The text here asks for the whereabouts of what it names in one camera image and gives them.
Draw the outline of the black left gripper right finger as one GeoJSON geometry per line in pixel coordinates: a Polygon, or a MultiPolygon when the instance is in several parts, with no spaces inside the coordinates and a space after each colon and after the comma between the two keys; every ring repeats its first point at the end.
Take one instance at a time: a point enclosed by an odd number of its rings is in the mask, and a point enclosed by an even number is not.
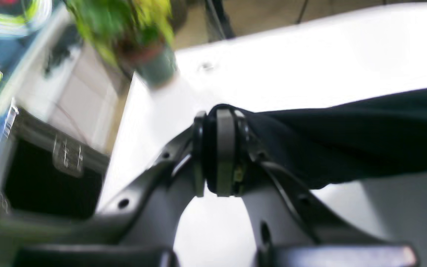
{"type": "Polygon", "coordinates": [[[242,198],[258,246],[258,267],[417,267],[412,246],[352,226],[275,163],[240,111],[216,117],[215,191],[242,198]]]}

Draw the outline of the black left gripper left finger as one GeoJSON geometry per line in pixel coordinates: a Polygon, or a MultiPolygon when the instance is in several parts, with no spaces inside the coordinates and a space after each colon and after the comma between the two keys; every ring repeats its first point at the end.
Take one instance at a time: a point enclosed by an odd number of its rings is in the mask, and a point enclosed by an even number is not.
{"type": "Polygon", "coordinates": [[[180,217],[202,196],[199,154],[206,112],[169,141],[154,163],[100,213],[50,244],[25,247],[15,267],[179,267],[173,250],[180,217]]]}

